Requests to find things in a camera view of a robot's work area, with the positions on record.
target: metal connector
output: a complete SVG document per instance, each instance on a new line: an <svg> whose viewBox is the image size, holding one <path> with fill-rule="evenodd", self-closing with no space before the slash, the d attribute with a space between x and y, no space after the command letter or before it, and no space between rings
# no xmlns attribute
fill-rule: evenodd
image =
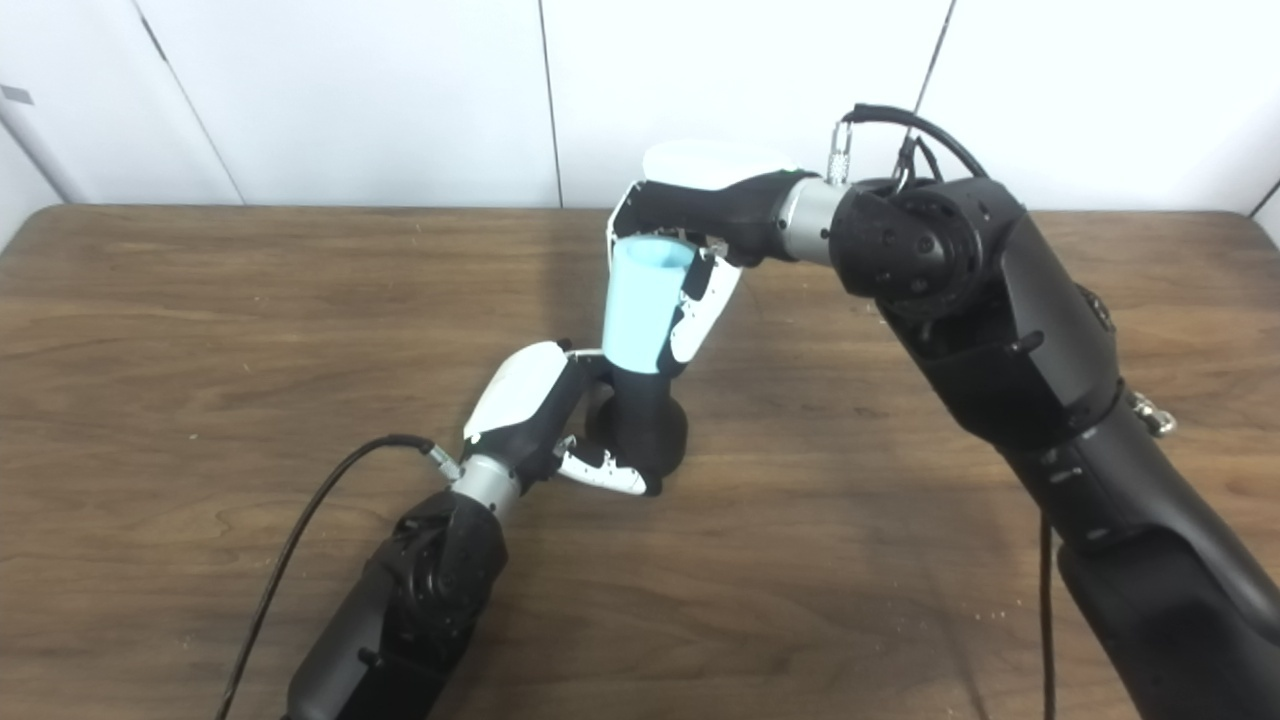
<svg viewBox="0 0 1280 720"><path fill-rule="evenodd" d="M831 155L827 156L827 184L849 184L849 146L852 140L852 123L836 123L831 131Z"/></svg>
<svg viewBox="0 0 1280 720"><path fill-rule="evenodd" d="M1152 437L1167 437L1178 429L1178 419L1172 413L1161 410L1140 392L1129 392L1129 409L1147 425Z"/></svg>
<svg viewBox="0 0 1280 720"><path fill-rule="evenodd" d="M462 477L462 468L458 466L457 461L449 456L448 452L440 450L440 446L431 447L431 451L426 454L428 457L435 462L436 469L444 475L451 483L458 482Z"/></svg>

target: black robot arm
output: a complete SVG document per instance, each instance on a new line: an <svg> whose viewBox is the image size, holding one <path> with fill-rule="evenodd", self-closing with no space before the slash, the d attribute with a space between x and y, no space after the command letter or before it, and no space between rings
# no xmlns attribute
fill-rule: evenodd
<svg viewBox="0 0 1280 720"><path fill-rule="evenodd" d="M900 167L846 184L841 132L868 120L925 132L974 177L915 179ZM1156 447L1171 419L1125 386L1102 301L934 126L860 106L836 137L826 181L643 182L616 218L634 232L713 236L744 265L831 265L847 292L877 301L951 415L1006 459L1061 536L1064 580L1142 717L1280 719L1280 592ZM739 210L748 200L750 217Z"/></svg>
<svg viewBox="0 0 1280 720"><path fill-rule="evenodd" d="M422 720L507 564L502 523L534 484L561 474L628 495L660 491L643 442L636 466L562 436L584 392L609 372L599 351L550 341L503 363L463 428L461 465L431 451L449 487L397 520L365 562L293 675L285 720Z"/></svg>

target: wood grain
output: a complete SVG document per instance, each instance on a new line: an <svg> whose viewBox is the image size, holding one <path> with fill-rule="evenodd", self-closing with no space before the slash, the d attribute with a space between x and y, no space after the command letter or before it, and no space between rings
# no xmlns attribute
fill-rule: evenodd
<svg viewBox="0 0 1280 720"><path fill-rule="evenodd" d="M288 528L385 432L456 448L525 343L599 338L595 211L65 206L0 258L0 711L207 717ZM1280 256L1221 214L1038 217L1175 411L1166 451L1280 575ZM1038 716L1036 510L829 270L751 270L677 383L659 498L553 482L433 720ZM285 684L389 523L321 510L234 716ZM1059 589L1061 716L1132 719Z"/></svg>

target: light blue cup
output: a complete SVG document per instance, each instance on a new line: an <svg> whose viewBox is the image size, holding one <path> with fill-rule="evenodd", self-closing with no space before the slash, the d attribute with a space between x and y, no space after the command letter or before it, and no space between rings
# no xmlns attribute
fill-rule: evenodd
<svg viewBox="0 0 1280 720"><path fill-rule="evenodd" d="M671 334L680 286L694 261L687 242L637 234L613 246L604 301L604 356L632 373L657 374L658 354Z"/></svg>

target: black cable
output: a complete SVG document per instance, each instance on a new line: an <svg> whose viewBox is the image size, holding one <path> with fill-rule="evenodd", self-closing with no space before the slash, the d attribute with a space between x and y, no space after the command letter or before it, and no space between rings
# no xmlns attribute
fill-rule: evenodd
<svg viewBox="0 0 1280 720"><path fill-rule="evenodd" d="M275 560L275 569L271 570L271 577L268 578L266 588L262 591L262 597L257 601L257 609L253 610L253 616L250 620L248 634L244 635L244 643L241 644L239 655L236 657L236 664L232 665L232 675L227 680L227 689L223 691L223 703L218 708L218 714L214 715L215 720L227 720L227 714L230 712L232 700L236 698L236 691L239 688L241 676L244 674L244 666L248 665L248 653L253 650L253 643L257 641L257 633L262 629L262 621L266 619L266 610L271 606L275 591L280 585L280 578L284 577L284 568L289 564L289 557L293 556L293 550L298 546L298 541L302 538L302 532L307 529L307 523L311 521L311 516L315 515L320 503L324 502L325 496L329 495L333 486L338 484L342 475L346 474L346 471L349 470L357 460L379 447L413 447L422 455L426 455L435 447L435 443L425 437L406 434L390 434L378 439L371 439L357 447L351 455L343 459L342 462L338 462L338 466L329 473L329 477L325 478L323 483L320 483L320 488L316 489L316 493L311 496L311 502L307 502L307 506L302 510L302 515L300 515L298 521L294 523L288 539L284 541L284 547L280 548L280 556Z"/></svg>
<svg viewBox="0 0 1280 720"><path fill-rule="evenodd" d="M893 177L900 177L899 173L904 173L906 182L902 183L902 187L911 187L915 183L915 138L911 137L911 131L906 132L908 136L902 138L902 146L897 149Z"/></svg>
<svg viewBox="0 0 1280 720"><path fill-rule="evenodd" d="M1057 716L1053 673L1053 528L1041 512L1041 655L1044 665L1044 720Z"/></svg>
<svg viewBox="0 0 1280 720"><path fill-rule="evenodd" d="M854 105L854 109L845 114L840 119L842 123L892 123L896 126L904 126L909 128L915 128L924 135L938 141L943 147L951 151L960 163L964 164L965 169L975 178L989 177L987 170L982 168L978 159L973 156L964 145L951 137L951 133L940 128L938 126L925 120L924 118L916 115L910 110L904 110L901 108L892 108L890 105Z"/></svg>
<svg viewBox="0 0 1280 720"><path fill-rule="evenodd" d="M933 174L933 179L942 182L942 169L938 168L938 156L933 154L933 149L925 145L919 137L915 138L915 146L920 149L924 161L929 164L929 173Z"/></svg>

